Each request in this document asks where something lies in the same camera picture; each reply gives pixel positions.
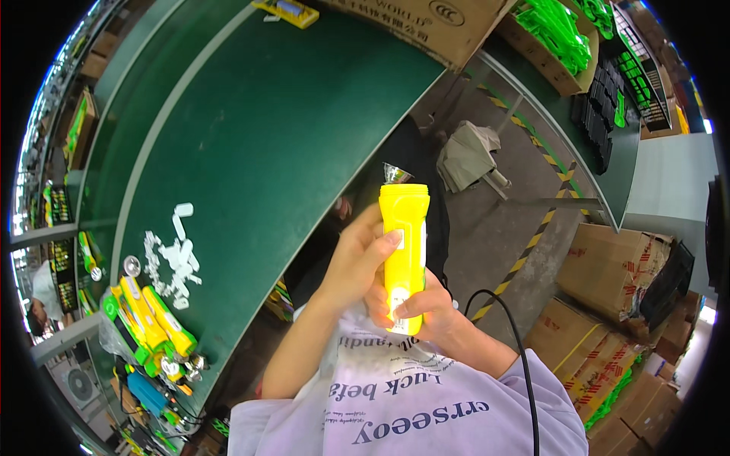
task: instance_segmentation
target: hand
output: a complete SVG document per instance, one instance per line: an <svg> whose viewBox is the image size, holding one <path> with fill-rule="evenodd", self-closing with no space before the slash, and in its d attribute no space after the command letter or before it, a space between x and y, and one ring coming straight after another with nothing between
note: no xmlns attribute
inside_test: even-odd
<svg viewBox="0 0 730 456"><path fill-rule="evenodd" d="M370 318L380 328L392 328L393 321L388 318L388 292L382 280L376 281L365 295ZM424 341L435 341L450 336L457 323L464 316L453 308L451 296L444 289L434 273L426 268L426 289L408 298L398 309L394 317L411 318L423 315L423 324L415 335Z"/></svg>
<svg viewBox="0 0 730 456"><path fill-rule="evenodd" d="M327 302L337 314L359 301L372 286L375 272L396 251L397 231L383 235L383 216L377 203L368 206L342 232L322 285L311 301Z"/></svg>

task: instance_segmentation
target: table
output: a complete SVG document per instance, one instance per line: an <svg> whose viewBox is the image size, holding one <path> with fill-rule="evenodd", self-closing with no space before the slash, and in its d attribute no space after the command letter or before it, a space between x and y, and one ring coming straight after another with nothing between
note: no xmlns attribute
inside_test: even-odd
<svg viewBox="0 0 730 456"><path fill-rule="evenodd" d="M355 18L323 12L301 31L247 4L188 0L159 27L99 121L78 209L107 259L101 282L77 264L98 300L125 256L145 258L146 230L170 245L174 206L195 206L184 224L203 283L173 310L211 363L195 413L304 240L443 73ZM112 356L89 345L107 388Z"/></svg>
<svg viewBox="0 0 730 456"><path fill-rule="evenodd" d="M535 108L575 158L596 193L596 198L543 198L522 203L601 210L611 228L618 232L626 213L639 149L641 123L633 99L626 97L626 126L614 128L610 134L613 141L610 164L608 170L599 176L596 174L596 159L591 152L593 147L570 118L572 97L560 97L532 63L499 36L493 35L486 40L470 66L475 68L475 72L481 70L482 75L491 70L516 89L519 96L508 111L507 120L523 99ZM483 78L475 80L467 90L476 88L482 81Z"/></svg>

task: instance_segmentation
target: work station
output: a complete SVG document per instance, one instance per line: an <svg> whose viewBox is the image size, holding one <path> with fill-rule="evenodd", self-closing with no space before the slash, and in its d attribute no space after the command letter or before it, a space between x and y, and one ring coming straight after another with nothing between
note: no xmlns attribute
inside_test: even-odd
<svg viewBox="0 0 730 456"><path fill-rule="evenodd" d="M96 2L49 70L10 246L30 355L82 447L225 454L231 409L261 399L390 165L428 187L421 265L476 328L515 352L521 340L558 377L590 454L656 448L692 383L679 362L704 356L692 334L715 321L704 227L718 165L653 13L303 3ZM672 191L696 210L669 207ZM42 303L41 276L70 321ZM496 297L472 302L483 288ZM649 407L652 387L666 410ZM664 421L642 426L655 415L632 401Z"/></svg>

